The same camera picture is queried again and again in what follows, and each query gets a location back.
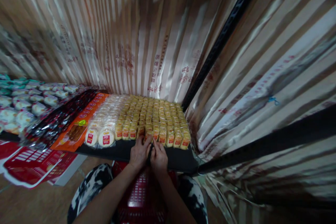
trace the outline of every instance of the floor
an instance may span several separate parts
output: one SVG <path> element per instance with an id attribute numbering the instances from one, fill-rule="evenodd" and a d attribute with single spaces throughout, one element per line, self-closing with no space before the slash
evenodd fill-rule
<path id="1" fill-rule="evenodd" d="M 84 176 L 101 163 L 110 160 L 87 157 L 64 187 L 43 183 L 34 189 L 14 186 L 0 175 L 0 223 L 66 223 L 72 197 Z M 221 211 L 207 198 L 210 224 L 225 223 Z"/>

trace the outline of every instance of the plastic bag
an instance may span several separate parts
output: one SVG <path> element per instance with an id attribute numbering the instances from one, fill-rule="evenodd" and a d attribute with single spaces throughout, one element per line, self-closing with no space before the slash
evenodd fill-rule
<path id="1" fill-rule="evenodd" d="M 21 144 L 38 150 L 48 149 L 95 95 L 95 90 L 83 88 L 48 109 L 20 134 Z"/>

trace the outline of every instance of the red shopping basket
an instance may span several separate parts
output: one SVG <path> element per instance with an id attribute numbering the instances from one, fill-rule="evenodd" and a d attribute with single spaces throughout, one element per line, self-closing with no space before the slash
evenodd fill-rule
<path id="1" fill-rule="evenodd" d="M 5 159 L 19 149 L 18 143 L 0 140 L 0 159 Z"/>
<path id="2" fill-rule="evenodd" d="M 60 176 L 76 156 L 60 150 L 42 152 L 21 147 L 4 162 L 4 176 L 15 185 L 33 188 Z"/>
<path id="3" fill-rule="evenodd" d="M 115 162 L 112 167 L 116 177 L 127 163 Z M 176 187 L 177 179 L 173 171 L 169 173 Z M 167 207 L 161 195 L 160 185 L 153 172 L 144 170 L 128 187 L 118 205 L 120 223 L 165 223 L 168 215 Z"/>

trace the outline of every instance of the red label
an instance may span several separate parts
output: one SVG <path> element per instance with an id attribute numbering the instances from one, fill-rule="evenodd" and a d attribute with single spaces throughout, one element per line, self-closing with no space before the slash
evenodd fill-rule
<path id="1" fill-rule="evenodd" d="M 103 136 L 103 145 L 110 143 L 110 136 Z"/>
<path id="2" fill-rule="evenodd" d="M 87 137 L 87 142 L 88 142 L 88 144 L 91 144 L 91 143 L 92 143 L 92 137 L 93 137 L 92 134 L 89 134 L 89 135 L 88 135 L 88 137 Z"/>

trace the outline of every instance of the black and white pants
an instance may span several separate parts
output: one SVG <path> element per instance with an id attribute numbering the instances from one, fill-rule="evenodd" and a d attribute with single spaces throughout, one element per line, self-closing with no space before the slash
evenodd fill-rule
<path id="1" fill-rule="evenodd" d="M 71 224 L 87 204 L 112 181 L 111 166 L 101 164 L 93 168 L 77 189 L 68 211 L 68 223 Z M 207 210 L 200 187 L 191 177 L 179 177 L 178 193 L 197 223 L 208 223 Z M 117 223 L 115 214 L 111 223 Z"/>

